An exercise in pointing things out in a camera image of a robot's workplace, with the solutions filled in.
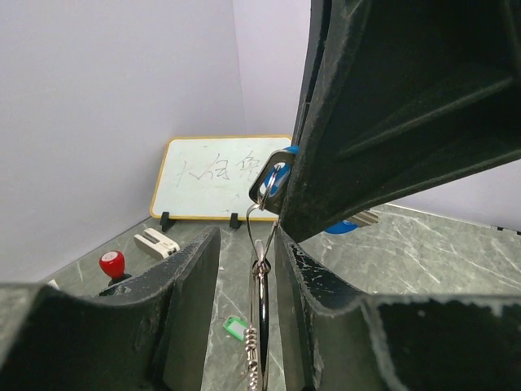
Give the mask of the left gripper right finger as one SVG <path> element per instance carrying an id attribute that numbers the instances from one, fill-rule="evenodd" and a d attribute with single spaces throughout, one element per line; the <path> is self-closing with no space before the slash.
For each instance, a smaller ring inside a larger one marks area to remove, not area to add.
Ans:
<path id="1" fill-rule="evenodd" d="M 289 390 L 517 390 L 520 299 L 369 294 L 276 234 Z"/>

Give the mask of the green key tag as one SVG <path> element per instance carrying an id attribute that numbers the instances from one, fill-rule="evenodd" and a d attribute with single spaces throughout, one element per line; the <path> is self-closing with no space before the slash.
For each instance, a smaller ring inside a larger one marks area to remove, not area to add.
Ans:
<path id="1" fill-rule="evenodd" d="M 239 317 L 230 316 L 223 323 L 223 328 L 237 340 L 243 341 L 247 323 Z"/>

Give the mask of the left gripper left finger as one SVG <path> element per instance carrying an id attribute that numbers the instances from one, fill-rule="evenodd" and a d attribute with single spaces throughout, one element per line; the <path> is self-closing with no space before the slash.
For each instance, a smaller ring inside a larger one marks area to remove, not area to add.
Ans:
<path id="1" fill-rule="evenodd" d="M 200 389 L 220 249 L 221 233 L 209 227 L 95 297 L 3 284 L 2 389 Z"/>

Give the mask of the blue capped key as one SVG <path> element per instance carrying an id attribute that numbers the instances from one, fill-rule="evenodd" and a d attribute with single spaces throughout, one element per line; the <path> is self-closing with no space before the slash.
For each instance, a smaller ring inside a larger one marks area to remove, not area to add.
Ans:
<path id="1" fill-rule="evenodd" d="M 278 216 L 282 210 L 287 184 L 292 167 L 299 152 L 298 146 L 285 147 L 274 151 L 251 185 L 248 195 L 252 205 L 247 209 L 246 222 L 254 210 L 268 211 Z M 379 217 L 371 211 L 362 211 L 352 217 L 337 222 L 325 229 L 332 235 L 342 235 L 358 228 L 371 226 L 379 221 Z"/>

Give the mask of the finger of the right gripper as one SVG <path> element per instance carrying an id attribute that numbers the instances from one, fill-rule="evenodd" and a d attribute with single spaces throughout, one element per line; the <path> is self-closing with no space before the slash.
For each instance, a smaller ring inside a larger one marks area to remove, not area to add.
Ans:
<path id="1" fill-rule="evenodd" d="M 297 242 L 518 160 L 519 2 L 312 2 L 292 141 Z"/>

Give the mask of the silver metal keyring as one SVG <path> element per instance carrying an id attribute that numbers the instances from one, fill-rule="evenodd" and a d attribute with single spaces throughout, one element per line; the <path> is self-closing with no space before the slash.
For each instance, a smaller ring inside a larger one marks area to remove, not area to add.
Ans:
<path id="1" fill-rule="evenodd" d="M 268 198 L 276 183 L 280 168 L 266 163 L 252 185 L 253 204 L 246 212 L 247 233 L 252 244 L 252 264 L 249 272 L 249 316 L 244 332 L 247 366 L 247 389 L 266 390 L 269 383 L 269 273 L 271 265 L 267 252 L 274 236 L 274 222 L 268 239 L 255 239 L 252 233 L 251 214 L 266 209 Z"/>

